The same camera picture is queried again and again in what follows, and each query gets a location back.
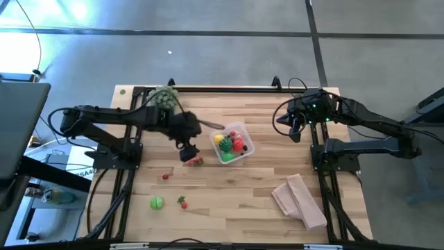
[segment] gray floor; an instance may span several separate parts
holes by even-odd
[[[444,33],[439,0],[312,0],[319,32]],[[303,0],[22,0],[36,26],[130,30],[307,32]],[[27,27],[14,1],[0,15],[2,27]],[[52,84],[43,116],[55,108],[109,106],[117,84],[269,85],[297,76],[319,86],[311,38],[41,35],[42,82]],[[29,72],[37,63],[33,34],[0,33],[0,71]],[[370,110],[403,119],[427,95],[444,86],[442,40],[320,39],[329,86]],[[57,124],[60,117],[54,119]],[[37,129],[46,140],[44,124]],[[372,134],[364,128],[361,132]],[[436,133],[444,137],[442,131]],[[353,140],[361,140],[350,132]],[[427,139],[431,156],[418,161],[439,167],[442,146]],[[444,248],[444,202],[408,206],[418,191],[410,160],[360,156],[364,196],[373,235],[384,243]],[[431,172],[442,183],[443,170]]]

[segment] wooden tabletop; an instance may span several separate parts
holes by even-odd
[[[111,106],[129,108],[133,87],[116,86]],[[335,87],[326,90],[339,94]],[[289,94],[188,92],[179,95],[184,109],[199,119],[224,125],[243,122],[255,145],[255,153],[222,165],[210,141],[213,129],[202,126],[202,134],[191,142],[200,149],[205,164],[183,167],[174,142],[160,133],[143,132],[142,163],[133,184],[125,241],[169,242],[196,238],[204,242],[327,242],[325,228],[307,231],[301,220],[285,217],[271,196],[271,191],[285,182],[287,176],[301,174],[319,208],[323,208],[318,177],[312,170],[310,130],[305,129],[301,142],[295,144],[271,126],[273,111],[291,97]],[[349,140],[346,126],[330,122],[327,127],[331,138]],[[288,131],[286,126],[278,128]],[[107,127],[107,131],[119,137],[123,137],[124,130],[124,126]],[[173,175],[163,180],[162,175],[170,170]],[[92,226],[110,205],[116,172],[108,171],[98,185],[91,207]],[[361,232],[372,238],[359,181],[347,172],[338,172],[337,177],[344,210]],[[183,210],[177,203],[180,196],[186,197],[188,209]],[[153,197],[164,199],[163,209],[150,209]],[[119,216],[120,210],[114,221],[114,233]],[[332,218],[339,235],[336,213],[332,213]],[[86,219],[83,219],[79,236],[85,234]]]

